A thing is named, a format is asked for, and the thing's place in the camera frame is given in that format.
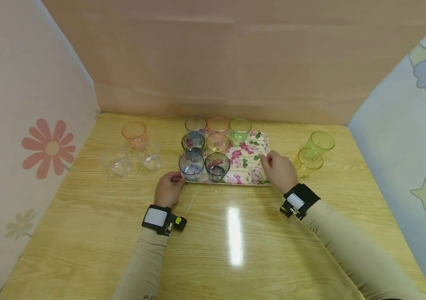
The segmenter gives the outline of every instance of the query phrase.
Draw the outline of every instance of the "table surface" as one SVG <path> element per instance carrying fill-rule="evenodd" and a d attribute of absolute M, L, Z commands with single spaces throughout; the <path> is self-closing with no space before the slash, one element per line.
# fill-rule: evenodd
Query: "table surface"
<path fill-rule="evenodd" d="M 124 144 L 121 128 L 133 120 L 160 144 L 163 164 L 151 172 L 132 160 L 132 171 L 116 177 L 99 153 Z M 313 131 L 330 133 L 335 148 L 302 182 L 392 256 L 426 297 L 424 277 L 346 127 L 255 122 L 253 130 L 291 160 Z M 111 299 L 159 177 L 178 170 L 183 135 L 181 118 L 101 114 L 1 300 Z M 316 236 L 279 213 L 282 202 L 270 186 L 187 183 L 174 212 L 188 224 L 169 238 L 158 299 L 363 299 Z"/>

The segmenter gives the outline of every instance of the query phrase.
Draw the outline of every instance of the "sleeve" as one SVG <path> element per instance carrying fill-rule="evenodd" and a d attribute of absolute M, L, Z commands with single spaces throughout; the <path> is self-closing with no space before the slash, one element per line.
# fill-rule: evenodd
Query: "sleeve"
<path fill-rule="evenodd" d="M 155 300 L 168 236 L 143 228 L 112 300 Z"/>
<path fill-rule="evenodd" d="M 413 282 L 386 253 L 321 200 L 303 222 L 354 282 L 366 300 L 424 299 Z"/>

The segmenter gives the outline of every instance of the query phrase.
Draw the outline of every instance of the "tray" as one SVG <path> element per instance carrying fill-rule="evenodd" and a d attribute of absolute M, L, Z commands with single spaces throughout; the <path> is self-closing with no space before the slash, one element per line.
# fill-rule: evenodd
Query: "tray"
<path fill-rule="evenodd" d="M 201 171 L 196 181 L 189 183 L 214 183 L 234 185 L 271 185 L 264 175 L 259 155 L 269 152 L 269 141 L 264 132 L 250 132 L 247 140 L 239 146 L 230 146 L 225 155 L 229 158 L 231 167 L 221 181 L 210 181 L 206 168 Z"/>

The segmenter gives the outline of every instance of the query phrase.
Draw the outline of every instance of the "plastic cup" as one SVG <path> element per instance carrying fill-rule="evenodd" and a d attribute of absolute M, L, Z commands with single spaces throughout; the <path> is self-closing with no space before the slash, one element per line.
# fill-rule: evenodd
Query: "plastic cup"
<path fill-rule="evenodd" d="M 220 181 L 226 176 L 231 165 L 226 155 L 217 152 L 207 156 L 204 166 L 211 181 Z"/>
<path fill-rule="evenodd" d="M 185 121 L 184 127 L 187 133 L 201 133 L 204 136 L 206 135 L 207 122 L 204 117 L 189 117 Z"/>
<path fill-rule="evenodd" d="M 127 149 L 121 145 L 108 146 L 102 151 L 100 163 L 118 176 L 124 176 L 131 170 Z"/>
<path fill-rule="evenodd" d="M 161 167 L 161 149 L 154 142 L 143 144 L 142 147 L 137 148 L 135 156 L 150 171 L 158 170 Z"/>
<path fill-rule="evenodd" d="M 224 133 L 228 134 L 229 129 L 229 121 L 223 117 L 213 117 L 207 122 L 207 131 L 208 135 L 212 135 L 213 133 Z"/>
<path fill-rule="evenodd" d="M 306 142 L 304 148 L 312 149 L 318 152 L 321 155 L 326 154 L 326 152 L 333 149 L 335 146 L 335 141 L 332 136 L 328 135 L 326 132 L 315 131 L 311 133 L 311 136 Z"/>
<path fill-rule="evenodd" d="M 311 172 L 319 170 L 323 166 L 323 157 L 313 149 L 303 148 L 293 161 L 299 178 L 308 177 Z"/>
<path fill-rule="evenodd" d="M 185 152 L 179 160 L 181 173 L 186 180 L 196 181 L 204 168 L 204 158 L 198 152 Z"/>
<path fill-rule="evenodd" d="M 203 154 L 204 136 L 197 132 L 190 132 L 181 139 L 181 146 L 185 152 L 196 151 Z"/>
<path fill-rule="evenodd" d="M 122 128 L 121 134 L 135 149 L 148 144 L 146 126 L 142 122 L 134 121 L 126 124 Z"/>
<path fill-rule="evenodd" d="M 233 146 L 239 146 L 246 141 L 251 131 L 251 123 L 246 119 L 232 119 L 229 123 L 228 136 Z"/>
<path fill-rule="evenodd" d="M 206 139 L 206 148 L 208 153 L 225 153 L 229 148 L 229 139 L 223 133 L 215 132 Z"/>

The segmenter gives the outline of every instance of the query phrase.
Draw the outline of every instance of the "black wrist strap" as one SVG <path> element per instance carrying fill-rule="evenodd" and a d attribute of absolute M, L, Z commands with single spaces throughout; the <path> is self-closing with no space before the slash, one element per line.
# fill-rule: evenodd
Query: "black wrist strap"
<path fill-rule="evenodd" d="M 302 203 L 301 207 L 294 207 L 294 205 L 288 201 L 290 196 L 299 198 Z M 320 200 L 320 198 L 303 183 L 295 185 L 289 192 L 285 193 L 283 197 L 285 198 L 285 202 L 279 211 L 288 218 L 295 215 L 300 220 L 306 216 L 306 211 Z"/>
<path fill-rule="evenodd" d="M 166 219 L 165 219 L 164 224 L 162 226 L 147 223 L 147 222 L 144 221 L 144 219 L 146 218 L 146 215 L 147 215 L 147 213 L 150 209 L 157 209 L 157 210 L 161 210 L 161 211 L 166 212 Z M 177 230 L 183 231 L 187 222 L 188 221 L 185 218 L 178 217 L 178 216 L 174 215 L 171 212 L 171 208 L 162 207 L 162 206 L 152 204 L 148 207 L 146 214 L 143 217 L 143 222 L 141 223 L 141 225 L 143 227 L 146 227 L 146 228 L 149 228 L 149 229 L 156 231 L 156 233 L 158 233 L 160 235 L 169 236 L 171 234 L 171 229 L 173 227 Z"/>

